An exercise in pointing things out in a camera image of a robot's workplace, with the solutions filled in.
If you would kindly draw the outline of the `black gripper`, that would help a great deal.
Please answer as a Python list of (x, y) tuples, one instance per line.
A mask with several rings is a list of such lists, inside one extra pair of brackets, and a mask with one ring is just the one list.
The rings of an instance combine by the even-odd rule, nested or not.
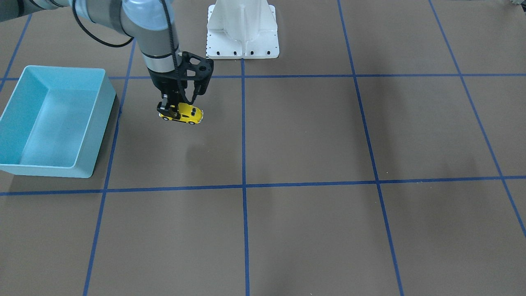
[[(159, 117), (163, 120), (179, 120), (178, 103), (190, 103), (190, 97), (186, 94), (188, 77), (182, 73), (176, 75), (177, 72), (175, 70), (156, 72), (148, 69), (148, 72), (154, 86), (161, 92), (161, 101), (157, 105)], [(187, 116), (195, 116), (196, 108), (186, 108), (185, 114)]]

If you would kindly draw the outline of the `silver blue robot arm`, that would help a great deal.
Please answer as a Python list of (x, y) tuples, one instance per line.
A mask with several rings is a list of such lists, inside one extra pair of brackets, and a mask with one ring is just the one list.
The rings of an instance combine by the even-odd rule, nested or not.
[(92, 34), (80, 18), (103, 25), (136, 41), (152, 79), (161, 93), (157, 111), (163, 120), (195, 125), (200, 110), (195, 98), (205, 91), (201, 82), (212, 75), (212, 67), (201, 58), (179, 49), (175, 19), (169, 0), (2, 0), (1, 21), (6, 22), (40, 11), (67, 7), (78, 26), (108, 47), (112, 44)]

